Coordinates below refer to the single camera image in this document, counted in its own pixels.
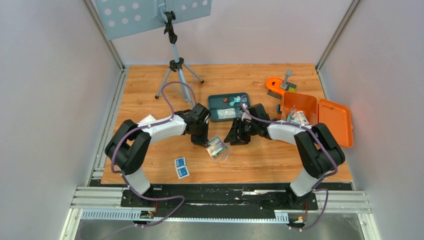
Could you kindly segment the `perforated grey panel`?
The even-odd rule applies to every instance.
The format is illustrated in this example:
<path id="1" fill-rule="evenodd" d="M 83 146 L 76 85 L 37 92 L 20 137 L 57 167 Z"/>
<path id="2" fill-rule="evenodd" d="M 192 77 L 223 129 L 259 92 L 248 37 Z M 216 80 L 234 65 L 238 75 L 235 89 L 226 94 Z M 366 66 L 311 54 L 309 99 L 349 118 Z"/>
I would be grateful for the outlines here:
<path id="1" fill-rule="evenodd" d="M 107 40 L 209 16 L 211 0 L 95 0 Z"/>

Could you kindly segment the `grey tripod stand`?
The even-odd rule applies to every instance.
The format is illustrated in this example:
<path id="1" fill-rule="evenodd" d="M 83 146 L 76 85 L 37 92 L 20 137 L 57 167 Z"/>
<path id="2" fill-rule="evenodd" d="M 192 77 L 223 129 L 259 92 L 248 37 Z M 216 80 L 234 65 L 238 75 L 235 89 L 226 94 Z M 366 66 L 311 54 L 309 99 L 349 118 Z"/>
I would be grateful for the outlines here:
<path id="1" fill-rule="evenodd" d="M 173 11 L 161 10 L 160 14 L 164 20 L 164 25 L 165 25 L 164 34 L 168 34 L 168 39 L 171 44 L 171 48 L 173 52 L 173 60 L 169 62 L 169 67 L 167 69 L 165 77 L 163 78 L 160 84 L 159 90 L 154 96 L 155 99 L 158 99 L 160 97 L 162 87 L 167 83 L 167 80 L 171 72 L 174 72 L 177 74 L 177 77 L 180 83 L 184 83 L 184 84 L 187 83 L 183 73 L 183 67 L 185 67 L 187 70 L 191 72 L 191 74 L 193 75 L 193 80 L 197 79 L 201 84 L 204 83 L 204 80 L 198 74 L 196 74 L 195 71 L 192 68 L 190 68 L 190 66 L 187 63 L 185 63 L 185 60 L 182 57 L 179 56 L 177 45 L 176 45 L 178 36 L 175 33 L 174 27 L 173 27 L 173 21 L 176 20 L 175 13 Z"/>

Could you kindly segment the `clear bag cotton swabs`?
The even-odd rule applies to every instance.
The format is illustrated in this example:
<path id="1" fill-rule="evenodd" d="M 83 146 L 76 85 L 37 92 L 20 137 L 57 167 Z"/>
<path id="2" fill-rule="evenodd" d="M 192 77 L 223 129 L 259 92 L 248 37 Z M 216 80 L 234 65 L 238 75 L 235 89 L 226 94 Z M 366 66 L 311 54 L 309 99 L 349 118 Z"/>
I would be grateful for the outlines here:
<path id="1" fill-rule="evenodd" d="M 296 106 L 293 105 L 287 111 L 281 113 L 281 117 L 285 122 L 291 123 L 295 119 Z"/>

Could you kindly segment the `teal sachet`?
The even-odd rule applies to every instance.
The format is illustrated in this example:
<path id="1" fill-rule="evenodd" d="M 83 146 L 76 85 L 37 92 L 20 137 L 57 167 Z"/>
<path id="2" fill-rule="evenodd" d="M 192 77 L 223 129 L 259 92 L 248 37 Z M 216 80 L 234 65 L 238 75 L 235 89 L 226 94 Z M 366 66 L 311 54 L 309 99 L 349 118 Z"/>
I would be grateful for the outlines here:
<path id="1" fill-rule="evenodd" d="M 240 104 L 241 101 L 242 101 L 242 98 L 240 96 L 237 96 L 237 97 L 234 97 L 231 102 L 229 102 L 229 105 L 233 107 L 237 104 Z"/>

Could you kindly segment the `teal header tape bag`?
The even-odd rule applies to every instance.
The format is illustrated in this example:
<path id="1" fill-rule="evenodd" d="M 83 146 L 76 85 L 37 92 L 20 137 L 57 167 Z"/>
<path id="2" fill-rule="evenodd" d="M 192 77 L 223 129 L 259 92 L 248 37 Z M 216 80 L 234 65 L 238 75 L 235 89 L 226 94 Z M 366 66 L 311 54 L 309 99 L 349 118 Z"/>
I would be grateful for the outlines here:
<path id="1" fill-rule="evenodd" d="M 291 111 L 288 113 L 288 116 L 287 116 L 286 122 L 291 123 L 291 122 L 293 122 L 293 121 L 295 120 L 295 118 L 296 118 L 296 111 L 295 111 L 295 110 L 291 110 Z"/>

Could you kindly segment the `blue alcohol pad pair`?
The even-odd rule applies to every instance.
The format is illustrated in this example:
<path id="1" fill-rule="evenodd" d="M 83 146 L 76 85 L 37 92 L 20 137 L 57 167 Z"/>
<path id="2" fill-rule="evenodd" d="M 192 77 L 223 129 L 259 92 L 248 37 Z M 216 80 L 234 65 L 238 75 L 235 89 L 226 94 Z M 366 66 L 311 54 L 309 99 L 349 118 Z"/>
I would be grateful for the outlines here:
<path id="1" fill-rule="evenodd" d="M 185 157 L 176 158 L 174 165 L 178 179 L 183 179 L 190 175 Z"/>

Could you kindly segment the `white teal gauze packet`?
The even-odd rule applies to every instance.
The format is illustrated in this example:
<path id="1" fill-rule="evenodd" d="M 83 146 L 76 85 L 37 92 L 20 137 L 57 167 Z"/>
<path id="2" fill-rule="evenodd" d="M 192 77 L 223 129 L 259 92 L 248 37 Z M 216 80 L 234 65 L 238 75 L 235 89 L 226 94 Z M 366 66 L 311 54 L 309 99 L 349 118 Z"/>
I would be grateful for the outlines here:
<path id="1" fill-rule="evenodd" d="M 310 124 L 308 118 L 306 117 L 305 113 L 302 110 L 297 111 L 295 113 L 294 120 L 301 125 L 309 125 Z"/>

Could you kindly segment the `clear bag teal gauze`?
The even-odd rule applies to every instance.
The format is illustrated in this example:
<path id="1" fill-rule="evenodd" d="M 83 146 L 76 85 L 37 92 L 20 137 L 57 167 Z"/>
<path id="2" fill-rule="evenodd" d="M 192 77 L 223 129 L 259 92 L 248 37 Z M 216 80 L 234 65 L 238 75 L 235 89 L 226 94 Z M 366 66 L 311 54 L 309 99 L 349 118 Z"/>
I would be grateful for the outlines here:
<path id="1" fill-rule="evenodd" d="M 234 108 L 218 109 L 217 117 L 220 120 L 233 119 L 237 117 L 236 110 Z"/>

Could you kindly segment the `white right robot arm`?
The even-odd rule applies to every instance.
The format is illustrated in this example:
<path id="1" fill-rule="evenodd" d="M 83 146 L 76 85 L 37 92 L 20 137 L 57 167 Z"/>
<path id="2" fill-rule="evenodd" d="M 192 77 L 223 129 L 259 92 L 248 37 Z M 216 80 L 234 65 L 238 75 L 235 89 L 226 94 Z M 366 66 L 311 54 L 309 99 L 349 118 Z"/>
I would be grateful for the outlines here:
<path id="1" fill-rule="evenodd" d="M 252 136 L 283 141 L 297 147 L 302 170 L 292 181 L 285 195 L 286 204 L 298 209 L 320 182 L 338 172 L 346 160 L 341 146 L 324 123 L 300 125 L 284 120 L 270 119 L 261 103 L 241 107 L 242 116 L 233 120 L 224 139 L 232 146 L 246 145 Z"/>

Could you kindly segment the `teal divided tray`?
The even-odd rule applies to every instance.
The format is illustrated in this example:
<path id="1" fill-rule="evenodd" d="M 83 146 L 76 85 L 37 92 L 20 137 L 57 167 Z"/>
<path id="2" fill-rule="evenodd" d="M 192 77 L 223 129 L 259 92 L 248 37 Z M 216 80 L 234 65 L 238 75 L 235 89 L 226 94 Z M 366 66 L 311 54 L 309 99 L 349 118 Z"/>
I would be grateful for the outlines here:
<path id="1" fill-rule="evenodd" d="M 240 96 L 241 97 L 241 103 L 236 104 L 235 106 L 230 106 L 229 102 L 231 102 L 235 97 Z M 228 98 L 228 102 L 223 102 L 223 98 Z M 243 115 L 242 111 L 242 104 L 246 104 L 248 107 L 250 104 L 249 95 L 246 92 L 236 92 L 236 93 L 225 93 L 225 94 L 215 94 L 210 95 L 207 98 L 208 103 L 208 109 L 210 111 L 210 120 L 212 122 L 225 122 L 225 121 L 232 121 L 234 118 L 228 118 L 228 119 L 218 119 L 217 116 L 217 110 L 219 109 L 229 109 L 234 108 L 237 114 L 237 117 L 235 118 L 241 118 Z"/>

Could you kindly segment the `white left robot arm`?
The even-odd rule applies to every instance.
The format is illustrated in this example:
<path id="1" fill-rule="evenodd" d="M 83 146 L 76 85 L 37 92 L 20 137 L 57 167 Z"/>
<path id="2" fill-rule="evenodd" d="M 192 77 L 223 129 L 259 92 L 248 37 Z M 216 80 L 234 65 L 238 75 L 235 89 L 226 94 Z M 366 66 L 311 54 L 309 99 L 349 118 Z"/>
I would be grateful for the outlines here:
<path id="1" fill-rule="evenodd" d="M 159 120 L 136 123 L 128 119 L 119 126 L 104 153 L 111 160 L 112 172 L 120 174 L 135 192 L 135 202 L 146 207 L 153 201 L 151 184 L 142 168 L 149 146 L 171 137 L 190 135 L 193 145 L 206 147 L 210 114 L 209 109 L 197 103 L 192 109 L 174 111 Z"/>

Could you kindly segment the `clear bag bandage pack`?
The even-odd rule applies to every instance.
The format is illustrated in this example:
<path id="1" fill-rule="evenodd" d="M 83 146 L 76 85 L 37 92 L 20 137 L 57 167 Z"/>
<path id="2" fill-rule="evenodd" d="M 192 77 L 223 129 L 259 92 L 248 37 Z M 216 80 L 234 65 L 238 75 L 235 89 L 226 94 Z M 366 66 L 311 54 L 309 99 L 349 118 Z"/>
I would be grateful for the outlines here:
<path id="1" fill-rule="evenodd" d="M 226 161 L 232 153 L 229 146 L 219 136 L 212 138 L 207 143 L 206 151 L 215 163 Z"/>

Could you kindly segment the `orange medicine box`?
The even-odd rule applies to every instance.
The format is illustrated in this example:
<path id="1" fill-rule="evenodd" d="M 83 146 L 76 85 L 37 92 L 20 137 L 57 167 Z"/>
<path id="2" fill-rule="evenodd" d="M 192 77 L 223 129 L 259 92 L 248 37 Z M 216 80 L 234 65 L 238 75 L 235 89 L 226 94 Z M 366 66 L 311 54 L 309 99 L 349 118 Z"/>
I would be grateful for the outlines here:
<path id="1" fill-rule="evenodd" d="M 291 109 L 303 111 L 310 125 L 326 124 L 341 147 L 353 147 L 352 114 L 347 106 L 313 95 L 287 91 L 280 102 L 284 119 Z"/>

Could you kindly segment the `clear bag white cotton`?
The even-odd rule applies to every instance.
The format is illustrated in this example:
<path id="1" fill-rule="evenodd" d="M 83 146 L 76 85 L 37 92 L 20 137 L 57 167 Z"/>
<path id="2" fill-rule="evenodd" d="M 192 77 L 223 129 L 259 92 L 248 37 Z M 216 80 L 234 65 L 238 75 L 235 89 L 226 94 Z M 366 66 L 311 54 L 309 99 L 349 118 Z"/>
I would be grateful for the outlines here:
<path id="1" fill-rule="evenodd" d="M 138 124 L 147 124 L 147 123 L 151 123 L 151 122 L 155 122 L 157 119 L 155 117 L 153 117 L 151 114 L 147 115 L 146 117 L 144 117 L 142 120 L 140 120 L 138 122 Z"/>

